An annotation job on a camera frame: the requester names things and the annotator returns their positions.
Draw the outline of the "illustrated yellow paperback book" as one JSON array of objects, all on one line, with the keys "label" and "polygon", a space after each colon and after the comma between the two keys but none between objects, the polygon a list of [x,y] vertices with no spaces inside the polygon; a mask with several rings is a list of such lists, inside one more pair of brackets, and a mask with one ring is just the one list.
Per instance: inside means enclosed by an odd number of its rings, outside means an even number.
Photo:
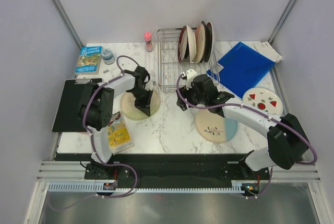
[{"label": "illustrated yellow paperback book", "polygon": [[108,124],[109,147],[113,155],[134,146],[124,118],[120,111],[114,113]]}]

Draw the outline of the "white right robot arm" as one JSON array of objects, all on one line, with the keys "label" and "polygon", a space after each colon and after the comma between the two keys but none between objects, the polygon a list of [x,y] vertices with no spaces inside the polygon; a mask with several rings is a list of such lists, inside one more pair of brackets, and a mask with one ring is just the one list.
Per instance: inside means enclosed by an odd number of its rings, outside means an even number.
[{"label": "white right robot arm", "polygon": [[266,167],[289,170],[296,163],[307,164],[301,158],[312,146],[295,115],[279,116],[247,106],[233,94],[219,91],[209,76],[192,69],[179,75],[176,93],[182,111],[196,108],[219,119],[234,120],[267,139],[266,148],[250,151],[242,159],[239,173],[243,178],[251,179]]}]

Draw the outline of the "cream and green branch plate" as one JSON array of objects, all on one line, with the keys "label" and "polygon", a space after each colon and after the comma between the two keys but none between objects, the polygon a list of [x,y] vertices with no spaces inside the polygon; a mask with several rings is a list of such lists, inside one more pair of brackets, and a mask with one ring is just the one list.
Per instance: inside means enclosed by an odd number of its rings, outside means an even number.
[{"label": "cream and green branch plate", "polygon": [[[161,105],[160,95],[156,90],[153,90],[153,95],[150,104],[150,113],[151,116],[157,113]],[[131,93],[124,93],[121,97],[121,112],[129,119],[140,121],[145,120],[149,116],[135,108],[135,97]]]}]

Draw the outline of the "white marker pen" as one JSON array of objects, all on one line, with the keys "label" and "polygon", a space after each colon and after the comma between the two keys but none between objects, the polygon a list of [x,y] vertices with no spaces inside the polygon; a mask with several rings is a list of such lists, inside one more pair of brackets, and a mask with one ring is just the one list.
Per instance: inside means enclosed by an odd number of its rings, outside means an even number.
[{"label": "white marker pen", "polygon": [[103,71],[104,74],[106,73],[118,73],[120,70],[119,69],[106,69]]}]

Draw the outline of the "metal wire dish rack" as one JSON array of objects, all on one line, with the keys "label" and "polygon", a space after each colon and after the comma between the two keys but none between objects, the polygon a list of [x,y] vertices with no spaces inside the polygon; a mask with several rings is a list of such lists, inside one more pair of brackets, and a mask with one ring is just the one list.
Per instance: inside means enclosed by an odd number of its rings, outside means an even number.
[{"label": "metal wire dish rack", "polygon": [[199,74],[205,74],[211,71],[213,83],[219,85],[220,78],[218,77],[218,50],[214,48],[210,60],[205,63],[190,63],[178,61],[178,40],[181,33],[181,28],[162,28],[157,32],[157,50],[159,58],[158,75],[159,86],[163,92],[175,92],[176,81],[178,76],[187,71],[194,69]]}]

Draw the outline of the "pink squeeze bottle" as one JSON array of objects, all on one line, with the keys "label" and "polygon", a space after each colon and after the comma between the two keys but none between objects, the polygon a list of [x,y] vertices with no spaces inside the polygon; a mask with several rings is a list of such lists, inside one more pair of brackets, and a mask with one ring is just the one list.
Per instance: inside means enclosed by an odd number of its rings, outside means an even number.
[{"label": "pink squeeze bottle", "polygon": [[146,32],[144,35],[145,43],[146,43],[146,51],[153,51],[153,43],[152,43],[152,34],[151,32]]}]

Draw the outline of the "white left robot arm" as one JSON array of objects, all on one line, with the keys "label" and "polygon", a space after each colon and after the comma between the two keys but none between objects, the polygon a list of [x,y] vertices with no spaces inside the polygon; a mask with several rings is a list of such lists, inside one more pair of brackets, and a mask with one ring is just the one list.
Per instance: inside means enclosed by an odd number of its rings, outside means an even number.
[{"label": "white left robot arm", "polygon": [[121,74],[102,84],[85,84],[78,107],[78,116],[90,136],[92,159],[98,162],[96,172],[104,179],[114,174],[114,165],[108,161],[112,151],[108,142],[108,124],[113,114],[114,98],[124,92],[135,98],[134,106],[146,116],[151,115],[153,89],[148,88],[150,74],[141,66],[134,71],[124,70]]}]

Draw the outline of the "cream plate in rack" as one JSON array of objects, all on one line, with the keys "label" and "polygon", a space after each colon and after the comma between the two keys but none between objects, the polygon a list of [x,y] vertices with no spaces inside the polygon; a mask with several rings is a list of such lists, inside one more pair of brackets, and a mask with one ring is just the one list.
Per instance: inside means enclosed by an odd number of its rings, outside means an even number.
[{"label": "cream plate in rack", "polygon": [[194,62],[195,55],[196,55],[195,32],[190,26],[187,26],[187,47],[184,60],[192,63]]}]

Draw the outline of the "pink speckled plate in rack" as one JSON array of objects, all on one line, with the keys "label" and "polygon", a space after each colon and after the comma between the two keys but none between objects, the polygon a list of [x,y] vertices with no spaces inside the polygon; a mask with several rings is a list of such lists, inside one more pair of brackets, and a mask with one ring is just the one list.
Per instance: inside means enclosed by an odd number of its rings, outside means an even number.
[{"label": "pink speckled plate in rack", "polygon": [[199,63],[201,62],[205,52],[206,32],[205,32],[204,21],[202,21],[196,28],[195,38],[196,38],[196,55],[194,58],[194,63]]}]

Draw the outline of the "small blue lidded jar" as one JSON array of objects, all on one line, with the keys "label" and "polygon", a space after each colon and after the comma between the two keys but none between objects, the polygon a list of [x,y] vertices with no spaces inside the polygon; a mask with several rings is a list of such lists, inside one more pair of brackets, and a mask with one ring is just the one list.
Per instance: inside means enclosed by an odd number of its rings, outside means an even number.
[{"label": "small blue lidded jar", "polygon": [[103,48],[101,56],[106,65],[111,65],[115,62],[114,54],[111,49]]}]

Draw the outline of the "blue treehouse book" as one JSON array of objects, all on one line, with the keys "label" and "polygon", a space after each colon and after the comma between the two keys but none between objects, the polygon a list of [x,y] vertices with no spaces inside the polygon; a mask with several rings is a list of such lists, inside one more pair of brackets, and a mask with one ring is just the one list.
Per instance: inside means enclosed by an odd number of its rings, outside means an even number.
[{"label": "blue treehouse book", "polygon": [[98,74],[101,64],[102,46],[85,46],[81,48],[77,61],[76,75],[95,75]]}]

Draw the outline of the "watermelon pattern plate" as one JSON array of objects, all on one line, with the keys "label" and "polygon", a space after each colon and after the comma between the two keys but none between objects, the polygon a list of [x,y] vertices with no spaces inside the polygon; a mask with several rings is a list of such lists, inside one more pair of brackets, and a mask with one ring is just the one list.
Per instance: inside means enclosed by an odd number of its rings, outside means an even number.
[{"label": "watermelon pattern plate", "polygon": [[242,101],[245,105],[259,111],[276,115],[283,114],[281,99],[275,92],[267,88],[254,87],[247,90],[242,97]]}]

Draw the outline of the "cream and blue leaf plate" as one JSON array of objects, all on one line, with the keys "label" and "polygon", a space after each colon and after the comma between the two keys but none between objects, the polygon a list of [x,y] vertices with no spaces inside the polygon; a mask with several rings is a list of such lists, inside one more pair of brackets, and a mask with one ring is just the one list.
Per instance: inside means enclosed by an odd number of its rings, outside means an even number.
[{"label": "cream and blue leaf plate", "polygon": [[195,123],[198,133],[212,143],[230,141],[238,129],[236,120],[221,117],[208,110],[199,110],[195,117]]}]

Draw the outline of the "white paper booklet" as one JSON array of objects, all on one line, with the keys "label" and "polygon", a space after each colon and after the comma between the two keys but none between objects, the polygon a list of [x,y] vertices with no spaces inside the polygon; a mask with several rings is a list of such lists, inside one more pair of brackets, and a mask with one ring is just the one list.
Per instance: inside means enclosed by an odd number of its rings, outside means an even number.
[{"label": "white paper booklet", "polygon": [[268,41],[256,43],[253,45],[253,47],[259,54],[275,63],[282,61],[282,56],[271,46]]}]

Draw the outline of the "red rimmed beige plate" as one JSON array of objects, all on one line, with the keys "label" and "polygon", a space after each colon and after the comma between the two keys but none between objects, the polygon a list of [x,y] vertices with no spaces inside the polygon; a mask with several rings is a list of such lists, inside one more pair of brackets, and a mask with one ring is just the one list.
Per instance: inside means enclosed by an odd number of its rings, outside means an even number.
[{"label": "red rimmed beige plate", "polygon": [[187,26],[183,26],[178,40],[178,62],[181,63],[186,54],[187,47]]}]

